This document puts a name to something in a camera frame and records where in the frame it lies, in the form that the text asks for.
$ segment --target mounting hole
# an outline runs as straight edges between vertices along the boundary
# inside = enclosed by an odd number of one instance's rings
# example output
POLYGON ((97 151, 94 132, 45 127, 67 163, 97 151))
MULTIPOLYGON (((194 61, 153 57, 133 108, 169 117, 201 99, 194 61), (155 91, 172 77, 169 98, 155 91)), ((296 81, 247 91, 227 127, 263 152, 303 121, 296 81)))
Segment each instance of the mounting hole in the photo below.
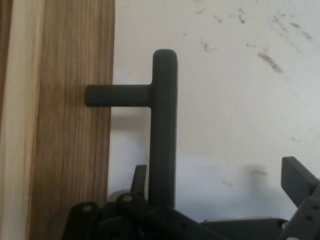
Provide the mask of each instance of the mounting hole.
POLYGON ((312 217, 312 216, 310 216, 310 215, 307 215, 307 216, 305 216, 304 217, 306 220, 308 220, 308 221, 312 221, 314 218, 312 217))
POLYGON ((90 212, 92 211, 93 207, 91 205, 85 205, 82 209, 84 212, 90 212))
POLYGON ((312 208, 313 210, 319 210, 319 206, 318 206, 318 205, 312 205, 311 208, 312 208))

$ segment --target dirt stain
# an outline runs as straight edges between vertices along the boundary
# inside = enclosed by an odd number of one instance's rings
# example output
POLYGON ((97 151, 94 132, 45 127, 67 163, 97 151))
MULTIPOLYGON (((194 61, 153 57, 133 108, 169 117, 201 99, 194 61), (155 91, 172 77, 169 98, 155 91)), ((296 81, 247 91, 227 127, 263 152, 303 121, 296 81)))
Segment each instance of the dirt stain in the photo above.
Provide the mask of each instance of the dirt stain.
POLYGON ((221 182, 223 185, 226 185, 227 187, 229 187, 229 188, 232 188, 234 185, 231 183, 231 182, 228 182, 228 181, 226 181, 226 180, 222 180, 222 182, 221 182))
POLYGON ((216 50, 215 48, 210 48, 210 46, 208 45, 208 43, 206 43, 205 41, 203 41, 202 39, 200 39, 200 44, 203 47, 204 51, 209 54, 212 53, 214 50, 216 50))
POLYGON ((296 139, 294 136, 291 137, 291 140, 292 140, 292 141, 295 141, 295 142, 297 142, 297 143, 301 143, 301 141, 300 141, 299 139, 296 139))
POLYGON ((258 53, 258 57, 261 58, 262 60, 264 60, 267 64, 270 65, 270 67, 273 69, 273 71, 275 71, 276 73, 278 74, 282 74, 283 73, 283 70, 278 66, 278 64, 276 64, 276 62, 271 58, 269 57, 268 55, 262 53, 262 52, 259 52, 258 53))
POLYGON ((306 39, 312 40, 312 36, 306 31, 303 31, 302 34, 305 36, 306 39))
POLYGON ((256 48, 256 47, 257 47, 257 45, 252 44, 252 43, 247 43, 246 46, 247 46, 248 48, 256 48))
POLYGON ((262 170, 252 170, 251 171, 251 175, 261 175, 261 176, 268 176, 269 174, 265 171, 262 171, 262 170))
POLYGON ((216 15, 213 15, 213 17, 219 24, 222 23, 222 20, 220 18, 218 18, 216 15))
POLYGON ((245 24, 246 21, 243 18, 243 14, 245 14, 245 12, 242 10, 241 7, 238 9, 238 12, 239 12, 238 18, 239 18, 240 23, 245 24))
POLYGON ((239 17, 240 23, 242 23, 242 24, 245 24, 245 23, 246 23, 246 21, 242 18, 242 15, 241 15, 241 14, 240 14, 238 17, 239 17))
POLYGON ((283 32, 289 33, 288 30, 285 28, 285 26, 283 25, 283 23, 280 21, 280 19, 277 16, 273 17, 272 22, 276 23, 283 32))
POLYGON ((290 25, 294 28, 301 29, 301 26, 299 24, 294 23, 294 22, 290 22, 290 25))
POLYGON ((206 8, 203 8, 203 9, 201 9, 201 10, 199 10, 199 11, 194 12, 194 13, 197 14, 197 15, 199 15, 199 14, 202 14, 205 10, 207 10, 207 9, 206 9, 206 8))
POLYGON ((298 53, 300 54, 304 54, 304 52, 297 46, 295 45, 290 39, 289 37, 287 36, 287 34, 284 34, 283 32, 275 29, 274 27, 271 26, 271 29, 276 33, 278 34, 281 38, 283 38, 287 44, 289 44, 293 49, 295 49, 298 53))

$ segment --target wood grain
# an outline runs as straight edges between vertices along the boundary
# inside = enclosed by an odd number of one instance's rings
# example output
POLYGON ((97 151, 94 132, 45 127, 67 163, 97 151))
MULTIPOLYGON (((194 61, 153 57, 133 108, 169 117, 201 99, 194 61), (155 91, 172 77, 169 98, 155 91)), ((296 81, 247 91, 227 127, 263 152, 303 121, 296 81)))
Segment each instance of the wood grain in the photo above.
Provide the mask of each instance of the wood grain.
POLYGON ((30 239, 59 240, 71 206, 107 198, 110 109, 84 93, 112 83, 115 2, 48 0, 43 21, 30 239))
POLYGON ((35 147, 43 1, 14 1, 0 133, 0 239, 25 240, 35 147))
POLYGON ((12 0, 0 0, 0 126, 7 71, 11 12, 12 0))
POLYGON ((114 0, 14 1, 0 133, 0 239, 59 240, 71 206, 107 198, 114 0))

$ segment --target t-shaped handle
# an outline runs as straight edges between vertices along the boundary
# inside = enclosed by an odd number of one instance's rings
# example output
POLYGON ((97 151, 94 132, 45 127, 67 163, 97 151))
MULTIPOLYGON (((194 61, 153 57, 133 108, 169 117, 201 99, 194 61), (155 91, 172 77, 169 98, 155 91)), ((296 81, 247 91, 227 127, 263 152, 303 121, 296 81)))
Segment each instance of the t-shaped handle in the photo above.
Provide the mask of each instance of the t-shaped handle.
POLYGON ((178 60, 173 50, 153 54, 149 85, 88 85, 88 107, 150 107, 148 201, 175 206, 178 60))

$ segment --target white wall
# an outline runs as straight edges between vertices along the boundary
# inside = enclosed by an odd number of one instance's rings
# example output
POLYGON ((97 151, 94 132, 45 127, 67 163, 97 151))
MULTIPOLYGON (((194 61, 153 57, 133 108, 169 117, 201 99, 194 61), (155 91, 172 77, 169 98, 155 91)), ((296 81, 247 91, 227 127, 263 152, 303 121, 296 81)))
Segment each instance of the white wall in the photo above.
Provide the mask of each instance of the white wall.
MULTIPOLYGON (((176 208, 201 221, 295 211, 281 159, 320 177, 320 1, 117 0, 114 84, 179 62, 176 208)), ((149 160, 150 110, 113 108, 109 193, 149 160)))

